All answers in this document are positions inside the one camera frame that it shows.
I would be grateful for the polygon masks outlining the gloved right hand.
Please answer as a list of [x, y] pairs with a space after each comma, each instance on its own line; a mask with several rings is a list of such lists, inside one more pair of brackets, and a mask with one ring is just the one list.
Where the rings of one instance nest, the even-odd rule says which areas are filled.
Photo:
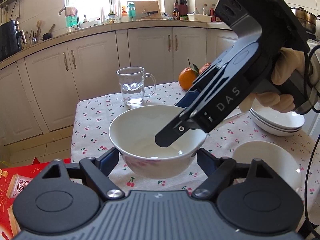
[[[280, 58], [276, 62], [275, 68], [271, 75], [271, 80], [275, 85], [283, 84], [291, 74], [296, 70], [301, 75], [304, 74], [305, 61], [304, 53], [291, 48], [281, 48]], [[311, 58], [309, 79], [313, 87], [319, 90], [319, 50]], [[252, 107], [254, 100], [258, 100], [264, 107], [271, 107], [280, 113], [287, 113], [295, 108], [293, 96], [291, 94], [278, 95], [274, 92], [251, 93], [239, 105], [242, 112], [247, 112]]]

